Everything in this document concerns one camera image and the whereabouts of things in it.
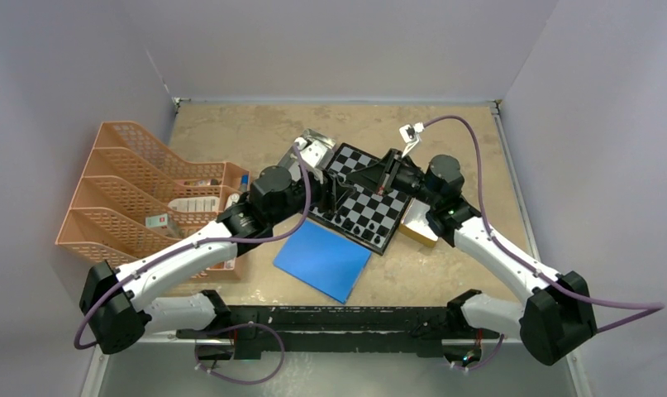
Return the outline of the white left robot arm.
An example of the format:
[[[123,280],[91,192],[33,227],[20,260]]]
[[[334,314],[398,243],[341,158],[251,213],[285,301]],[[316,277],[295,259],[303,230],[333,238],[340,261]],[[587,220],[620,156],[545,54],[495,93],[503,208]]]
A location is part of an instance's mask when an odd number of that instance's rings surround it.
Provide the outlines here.
[[[218,338],[229,327],[229,313],[218,293],[204,290],[189,297],[165,298],[164,292],[211,265],[227,262],[269,242],[274,226],[312,205],[335,212],[355,187],[335,173],[301,168],[299,179],[281,166],[270,166],[253,180],[238,202],[192,236],[162,251],[116,269],[103,261],[88,272],[79,307],[83,320],[74,337],[90,329],[103,353],[121,352],[145,335],[191,329]]]

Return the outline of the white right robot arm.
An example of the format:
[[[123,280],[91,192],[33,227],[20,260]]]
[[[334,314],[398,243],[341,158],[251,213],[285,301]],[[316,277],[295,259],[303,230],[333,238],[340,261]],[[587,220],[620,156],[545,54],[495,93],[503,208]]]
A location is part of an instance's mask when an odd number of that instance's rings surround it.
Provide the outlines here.
[[[515,337],[535,359],[551,366],[597,334],[586,280],[540,263],[491,227],[465,200],[465,178],[456,158],[436,155],[422,170],[392,149],[346,179],[378,195],[397,190],[429,205],[430,229],[488,269],[516,297],[509,302],[471,289],[452,299],[446,324],[456,336],[483,328]]]

